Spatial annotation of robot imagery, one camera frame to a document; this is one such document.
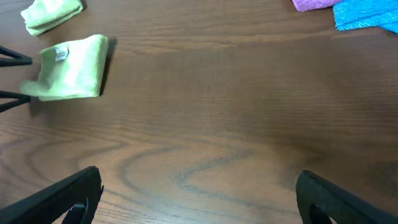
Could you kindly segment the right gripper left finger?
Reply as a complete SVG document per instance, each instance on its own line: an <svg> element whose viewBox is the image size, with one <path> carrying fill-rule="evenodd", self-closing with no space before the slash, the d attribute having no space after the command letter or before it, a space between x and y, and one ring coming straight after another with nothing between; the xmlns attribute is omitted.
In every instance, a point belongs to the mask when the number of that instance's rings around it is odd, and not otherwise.
<svg viewBox="0 0 398 224"><path fill-rule="evenodd" d="M103 193L99 169L89 166L1 209L1 223L92 223Z"/></svg>

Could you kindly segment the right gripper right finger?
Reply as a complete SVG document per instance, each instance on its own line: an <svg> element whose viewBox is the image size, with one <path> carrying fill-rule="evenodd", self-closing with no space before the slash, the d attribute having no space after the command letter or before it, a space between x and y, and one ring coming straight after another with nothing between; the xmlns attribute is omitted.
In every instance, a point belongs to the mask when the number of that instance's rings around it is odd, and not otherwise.
<svg viewBox="0 0 398 224"><path fill-rule="evenodd" d="M295 186L304 224L397 223L382 211L309 170L301 171Z"/></svg>

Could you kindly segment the green microfiber cloth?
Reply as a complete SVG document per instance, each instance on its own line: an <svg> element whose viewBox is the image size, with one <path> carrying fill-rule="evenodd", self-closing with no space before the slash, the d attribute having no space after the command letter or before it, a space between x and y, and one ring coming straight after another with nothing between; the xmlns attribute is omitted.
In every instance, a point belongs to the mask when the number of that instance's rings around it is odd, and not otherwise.
<svg viewBox="0 0 398 224"><path fill-rule="evenodd" d="M108 48L108 38L96 34L41 50L38 78L24 80L21 93L41 101L98 97Z"/></svg>

